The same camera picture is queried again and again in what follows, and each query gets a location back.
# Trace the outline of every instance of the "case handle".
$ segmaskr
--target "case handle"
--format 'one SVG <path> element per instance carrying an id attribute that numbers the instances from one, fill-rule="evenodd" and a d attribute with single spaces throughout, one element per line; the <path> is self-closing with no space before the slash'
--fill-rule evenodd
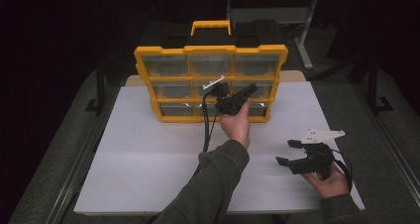
<path id="1" fill-rule="evenodd" d="M 192 23 L 191 36 L 194 36 L 196 28 L 227 28 L 228 34 L 231 35 L 231 22 L 229 20 L 195 21 Z"/>

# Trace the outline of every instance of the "forearm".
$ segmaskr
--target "forearm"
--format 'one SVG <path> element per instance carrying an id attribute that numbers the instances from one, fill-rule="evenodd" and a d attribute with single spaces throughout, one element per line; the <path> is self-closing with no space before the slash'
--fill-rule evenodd
<path id="1" fill-rule="evenodd" d="M 249 156 L 242 145 L 228 141 L 199 155 L 202 171 L 185 185 L 155 223 L 221 221 Z"/>
<path id="2" fill-rule="evenodd" d="M 326 224 L 368 223 L 368 218 L 359 210 L 349 194 L 322 199 L 320 204 Z"/>

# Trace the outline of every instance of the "white table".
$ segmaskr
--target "white table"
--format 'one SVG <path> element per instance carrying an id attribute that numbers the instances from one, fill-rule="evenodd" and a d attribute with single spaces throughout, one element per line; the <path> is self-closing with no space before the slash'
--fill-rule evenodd
<path id="1" fill-rule="evenodd" d="M 275 156 L 306 157 L 287 140 L 308 129 L 329 129 L 309 82 L 282 82 L 267 123 L 253 123 L 251 160 L 229 212 L 290 213 L 319 209 L 318 194 Z M 210 150 L 227 140 L 215 125 Z M 86 215 L 152 214 L 162 211 L 191 178 L 202 150 L 204 125 L 161 123 L 144 86 L 123 87 L 74 211 Z M 326 142 L 337 149 L 334 141 Z M 354 186 L 352 197 L 365 209 Z"/>

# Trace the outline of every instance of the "hand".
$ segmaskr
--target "hand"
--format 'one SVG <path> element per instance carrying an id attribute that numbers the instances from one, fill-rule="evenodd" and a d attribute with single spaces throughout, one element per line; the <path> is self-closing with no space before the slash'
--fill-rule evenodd
<path id="1" fill-rule="evenodd" d="M 245 149 L 250 146 L 250 119 L 248 112 L 250 110 L 251 102 L 248 98 L 247 102 L 241 108 L 241 111 L 235 116 L 223 114 L 220 117 L 220 126 L 222 130 L 231 140 L 240 142 Z"/>
<path id="2" fill-rule="evenodd" d="M 304 173 L 302 176 L 312 185 L 322 198 L 328 198 L 349 193 L 349 186 L 347 185 L 346 177 L 332 163 L 330 176 L 321 180 L 320 175 L 317 173 L 318 178 L 312 173 Z"/>

